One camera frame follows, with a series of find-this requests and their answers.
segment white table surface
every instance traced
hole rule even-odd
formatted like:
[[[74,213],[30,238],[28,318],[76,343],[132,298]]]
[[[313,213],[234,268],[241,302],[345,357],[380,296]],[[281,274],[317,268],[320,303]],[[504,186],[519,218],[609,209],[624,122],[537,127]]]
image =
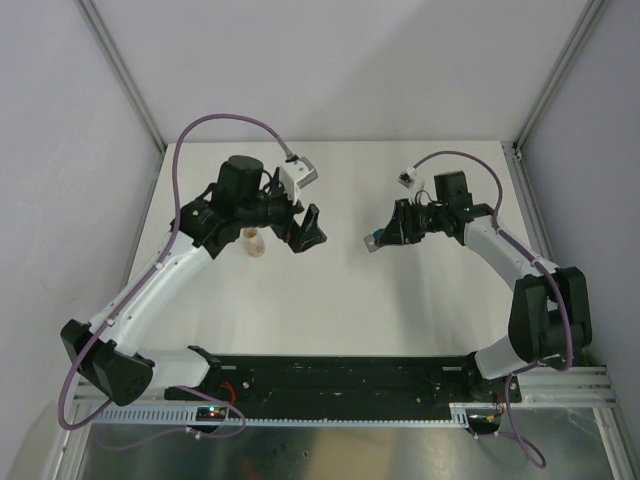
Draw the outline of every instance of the white table surface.
[[[479,257],[444,234],[418,245],[370,254],[365,235],[386,226],[393,203],[408,191],[396,178],[423,156],[462,150],[488,162],[501,178],[501,220],[527,239],[502,148],[497,141],[301,142],[320,178],[303,190],[314,202],[327,243],[294,255],[270,229],[266,253],[247,255],[229,245],[174,298],[149,332],[146,348],[199,345],[211,353],[310,355],[464,355],[506,332],[511,291]],[[218,176],[229,156],[254,156],[267,169],[280,164],[274,143],[192,143],[181,152],[182,204]],[[167,151],[132,273],[144,266],[173,218],[171,157]],[[475,203],[493,205],[492,178],[453,156],[424,164],[420,176],[435,196],[433,175],[464,170]]]

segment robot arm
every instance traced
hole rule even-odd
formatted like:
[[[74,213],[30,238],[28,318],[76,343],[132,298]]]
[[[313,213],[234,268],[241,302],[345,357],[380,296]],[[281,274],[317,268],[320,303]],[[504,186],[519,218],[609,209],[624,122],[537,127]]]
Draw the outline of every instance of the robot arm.
[[[473,354],[482,378],[493,380],[528,365],[546,360],[551,366],[565,352],[566,335],[557,299],[539,263],[559,286],[570,320],[572,343],[583,348],[591,343],[591,319],[584,275],[577,268],[559,268],[531,249],[506,239],[507,230],[496,229],[493,209],[474,205],[463,172],[435,177],[437,199],[422,205],[396,200],[389,224],[365,238],[369,251],[387,245],[418,243],[426,233],[444,232],[480,255],[513,291],[507,334]]]
[[[261,190],[263,172],[262,162],[254,158],[233,156],[227,160],[220,168],[218,182],[181,208],[179,232],[164,260],[160,261],[161,252],[169,234],[142,273],[88,324],[70,320],[62,329],[62,340],[73,361],[114,306],[133,294],[117,317],[108,320],[110,328],[79,368],[80,374],[117,405],[133,402],[147,388],[198,386],[215,370],[217,360],[198,347],[144,351],[140,345],[175,294],[235,241],[242,228],[269,226],[294,253],[326,241],[314,204],[307,209],[302,225],[294,220],[294,215],[304,211],[298,200],[300,189],[317,178],[313,165],[305,158],[291,158]],[[151,270],[152,276],[135,290],[150,268],[157,271]]]

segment white panel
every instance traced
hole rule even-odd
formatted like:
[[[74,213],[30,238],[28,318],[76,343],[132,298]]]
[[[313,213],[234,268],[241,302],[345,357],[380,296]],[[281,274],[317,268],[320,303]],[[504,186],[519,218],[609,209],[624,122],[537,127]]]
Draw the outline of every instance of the white panel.
[[[586,1],[97,3],[169,141],[223,111],[290,140],[513,140]]]
[[[639,26],[639,2],[611,2],[525,151],[558,260],[587,276],[592,350],[638,449]]]
[[[116,293],[157,154],[73,2],[4,2],[0,30],[0,478],[25,480],[59,431],[60,328]]]
[[[422,156],[460,149],[492,165],[505,186],[501,218],[526,238],[498,142],[318,142],[291,144],[311,160],[319,179],[302,191],[315,202],[326,244],[294,255],[265,229],[266,253],[250,257],[229,245],[162,312],[144,346],[213,353],[329,355],[467,354],[506,332],[511,291],[476,254],[444,234],[419,245],[368,253],[363,238],[384,227],[393,202],[406,197],[398,173]],[[172,147],[167,154],[172,155]],[[179,165],[183,204],[215,181],[222,161],[253,155],[280,164],[273,143],[187,144]],[[145,223],[134,271],[155,253],[173,217],[170,166],[165,161]],[[491,177],[473,162],[434,159],[420,168],[433,193],[433,175],[464,170],[476,202],[493,204]]]

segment white wall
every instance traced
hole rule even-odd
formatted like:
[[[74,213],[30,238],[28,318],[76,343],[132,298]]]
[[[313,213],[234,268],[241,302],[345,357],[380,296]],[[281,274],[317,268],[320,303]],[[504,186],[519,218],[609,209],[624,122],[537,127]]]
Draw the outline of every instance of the white wall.
[[[60,328],[117,291],[158,157],[72,1],[5,1],[0,32],[0,478],[26,439],[26,480],[57,431]]]
[[[584,270],[593,352],[640,450],[640,3],[611,2],[525,156],[554,251]]]
[[[513,140],[586,0],[96,3],[167,141]]]

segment metal frame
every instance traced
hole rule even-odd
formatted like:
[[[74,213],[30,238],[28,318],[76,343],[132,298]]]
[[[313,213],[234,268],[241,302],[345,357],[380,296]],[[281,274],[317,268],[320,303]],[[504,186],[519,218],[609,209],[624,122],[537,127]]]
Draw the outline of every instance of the metal frame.
[[[116,77],[120,87],[122,87],[122,91],[129,100],[129,103],[131,103],[133,111],[142,122],[149,139],[153,142],[158,152],[163,154],[167,149],[167,143],[163,140],[147,104],[142,98],[138,87],[136,87],[127,66],[122,60],[120,52],[118,52],[115,43],[111,39],[111,35],[109,35],[109,31],[95,3],[93,3],[93,0],[74,1],[82,18],[84,18],[87,23],[87,27],[89,27],[89,30],[93,34],[96,44],[100,47],[104,58],[107,60],[109,67],[111,67],[111,72]]]
[[[527,115],[516,140],[514,142],[516,149],[521,150],[524,144],[531,136],[531,132],[540,122],[544,113],[547,111],[551,100],[558,91],[560,85],[567,76],[567,73],[575,63],[576,58],[584,48],[587,40],[593,33],[594,28],[602,18],[610,0],[589,0],[582,15],[578,19],[567,43],[565,44],[560,56],[551,69],[549,77],[538,94],[538,98],[533,104],[533,108]]]

